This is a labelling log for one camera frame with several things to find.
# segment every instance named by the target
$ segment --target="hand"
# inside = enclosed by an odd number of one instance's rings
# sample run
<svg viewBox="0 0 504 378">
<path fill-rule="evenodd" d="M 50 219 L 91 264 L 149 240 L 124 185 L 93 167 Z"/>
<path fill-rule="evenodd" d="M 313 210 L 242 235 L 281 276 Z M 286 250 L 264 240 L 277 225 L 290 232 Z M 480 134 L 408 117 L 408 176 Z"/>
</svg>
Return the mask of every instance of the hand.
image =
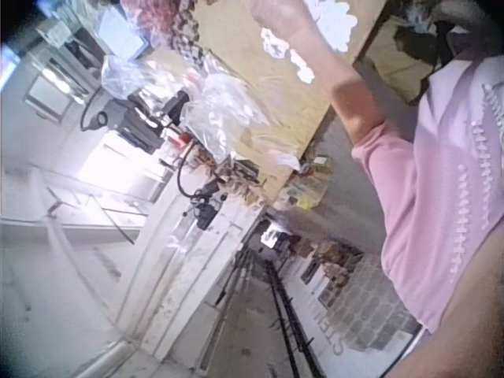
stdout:
<svg viewBox="0 0 504 378">
<path fill-rule="evenodd" d="M 263 28 L 288 43 L 317 27 L 302 0 L 250 0 L 250 11 Z"/>
</svg>

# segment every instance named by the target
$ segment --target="pink sweater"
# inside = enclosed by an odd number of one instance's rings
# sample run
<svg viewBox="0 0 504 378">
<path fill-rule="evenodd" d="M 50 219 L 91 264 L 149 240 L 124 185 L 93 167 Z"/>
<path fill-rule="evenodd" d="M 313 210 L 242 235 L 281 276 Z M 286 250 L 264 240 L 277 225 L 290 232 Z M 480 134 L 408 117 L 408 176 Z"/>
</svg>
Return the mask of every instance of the pink sweater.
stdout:
<svg viewBox="0 0 504 378">
<path fill-rule="evenodd" d="M 387 122 L 352 156 L 384 209 L 385 274 L 434 332 L 465 267 L 504 215 L 504 56 L 453 61 L 430 82 L 414 144 Z"/>
</svg>

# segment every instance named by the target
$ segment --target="wooden counter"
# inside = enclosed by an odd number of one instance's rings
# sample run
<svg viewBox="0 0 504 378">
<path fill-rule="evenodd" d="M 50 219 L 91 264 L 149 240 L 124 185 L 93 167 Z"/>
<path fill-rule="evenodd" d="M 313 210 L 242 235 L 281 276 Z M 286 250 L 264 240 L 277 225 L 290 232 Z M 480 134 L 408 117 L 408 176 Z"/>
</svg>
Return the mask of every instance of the wooden counter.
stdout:
<svg viewBox="0 0 504 378">
<path fill-rule="evenodd" d="M 386 0 L 347 0 L 349 14 L 358 18 L 352 30 L 349 51 L 354 62 L 368 38 Z M 200 23 L 200 44 L 211 49 L 231 69 L 247 80 L 282 122 L 282 134 L 298 146 L 298 158 L 317 131 L 329 104 L 318 85 L 302 83 L 289 59 L 276 60 L 263 50 L 261 28 L 248 10 L 248 0 L 219 0 L 212 6 L 198 3 L 196 19 Z M 263 194 L 273 201 L 287 182 L 291 170 L 272 167 L 263 154 L 240 147 L 259 165 L 267 177 Z"/>
</svg>

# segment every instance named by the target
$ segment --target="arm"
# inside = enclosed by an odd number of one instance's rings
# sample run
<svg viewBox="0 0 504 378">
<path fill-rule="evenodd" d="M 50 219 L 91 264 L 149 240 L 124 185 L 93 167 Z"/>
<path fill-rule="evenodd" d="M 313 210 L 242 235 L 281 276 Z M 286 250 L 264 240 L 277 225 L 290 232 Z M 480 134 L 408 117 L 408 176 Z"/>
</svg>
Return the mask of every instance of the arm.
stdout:
<svg viewBox="0 0 504 378">
<path fill-rule="evenodd" d="M 251 1 L 256 20 L 289 42 L 313 70 L 353 144 L 384 122 L 364 80 L 331 50 L 302 0 Z"/>
<path fill-rule="evenodd" d="M 458 281 L 438 331 L 399 363 L 390 378 L 503 376 L 503 245 L 501 226 Z"/>
</svg>

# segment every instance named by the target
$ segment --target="clear plastic bag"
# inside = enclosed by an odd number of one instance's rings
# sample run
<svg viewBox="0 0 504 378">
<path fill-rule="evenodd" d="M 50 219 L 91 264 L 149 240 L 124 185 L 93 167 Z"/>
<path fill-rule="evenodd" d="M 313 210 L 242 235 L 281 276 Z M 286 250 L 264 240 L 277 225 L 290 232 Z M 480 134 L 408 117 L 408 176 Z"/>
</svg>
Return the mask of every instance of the clear plastic bag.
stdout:
<svg viewBox="0 0 504 378">
<path fill-rule="evenodd" d="M 99 0 L 65 0 L 65 2 L 76 14 L 79 22 L 97 34 L 107 6 L 103 6 Z"/>
<path fill-rule="evenodd" d="M 191 130 L 217 163 L 233 153 L 256 162 L 254 156 L 247 156 L 247 150 L 252 149 L 261 154 L 263 164 L 256 164 L 263 172 L 269 168 L 265 167 L 265 160 L 271 166 L 298 168 L 298 146 L 287 128 L 259 99 L 252 86 L 212 54 L 206 55 L 201 70 L 190 69 L 183 76 L 154 62 L 131 62 L 107 56 L 102 86 L 112 96 L 122 99 L 139 89 L 148 90 L 160 98 L 160 103 L 183 88 L 191 98 L 182 110 L 183 126 Z"/>
<path fill-rule="evenodd" d="M 166 102 L 183 87 L 183 78 L 162 69 L 153 61 L 127 61 L 107 55 L 102 67 L 102 87 L 113 97 L 123 100 L 143 89 L 155 95 L 160 102 Z"/>
</svg>

